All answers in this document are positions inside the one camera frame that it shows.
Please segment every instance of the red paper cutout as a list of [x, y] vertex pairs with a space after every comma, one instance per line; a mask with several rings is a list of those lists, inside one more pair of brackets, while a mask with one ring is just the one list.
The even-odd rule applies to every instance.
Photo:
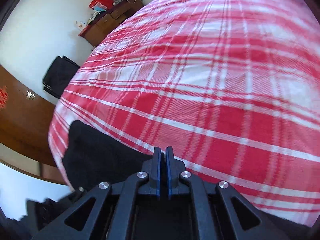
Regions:
[[5, 104], [8, 101], [8, 93], [6, 92], [7, 87], [4, 86], [3, 88], [0, 88], [0, 109], [5, 108]]

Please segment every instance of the white wall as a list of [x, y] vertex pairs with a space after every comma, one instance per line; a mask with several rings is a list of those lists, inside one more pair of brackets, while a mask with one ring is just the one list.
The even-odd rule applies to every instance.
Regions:
[[23, 171], [40, 175], [39, 162], [15, 152], [2, 143], [0, 143], [0, 159]]
[[20, 220], [27, 214], [26, 200], [59, 200], [71, 191], [68, 186], [27, 176], [0, 163], [0, 206], [6, 217]]
[[43, 91], [42, 78], [56, 56], [81, 65], [92, 46], [74, 26], [86, 22], [92, 0], [21, 0], [0, 32], [0, 64], [41, 97], [56, 103]]

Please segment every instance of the metal screw cap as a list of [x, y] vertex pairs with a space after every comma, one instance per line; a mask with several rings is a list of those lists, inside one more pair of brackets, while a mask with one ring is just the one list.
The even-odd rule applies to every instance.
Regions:
[[190, 178], [191, 173], [189, 171], [183, 171], [183, 172], [181, 172], [181, 176], [184, 178]]
[[101, 189], [107, 189], [108, 187], [109, 187], [109, 183], [105, 181], [99, 184], [99, 188]]
[[147, 173], [144, 172], [144, 171], [139, 171], [137, 173], [137, 176], [138, 176], [138, 178], [143, 179], [143, 178], [145, 178], [147, 176]]
[[229, 183], [226, 182], [226, 181], [220, 181], [219, 182], [219, 187], [220, 188], [227, 188], [227, 187], [229, 187]]

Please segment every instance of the wooden door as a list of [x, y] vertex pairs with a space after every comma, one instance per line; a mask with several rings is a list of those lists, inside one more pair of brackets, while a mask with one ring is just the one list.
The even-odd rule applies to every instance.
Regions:
[[[54, 104], [38, 96], [0, 65], [0, 88], [8, 100], [0, 109], [0, 143], [31, 159], [56, 166], [48, 144]], [[32, 96], [27, 99], [28, 91]]]

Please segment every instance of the bed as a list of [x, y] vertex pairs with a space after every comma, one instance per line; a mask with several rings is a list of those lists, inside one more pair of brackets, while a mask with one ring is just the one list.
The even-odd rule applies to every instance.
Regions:
[[114, 30], [59, 100], [55, 162], [81, 120], [265, 212], [312, 226], [320, 213], [320, 26], [294, 0], [154, 0]]

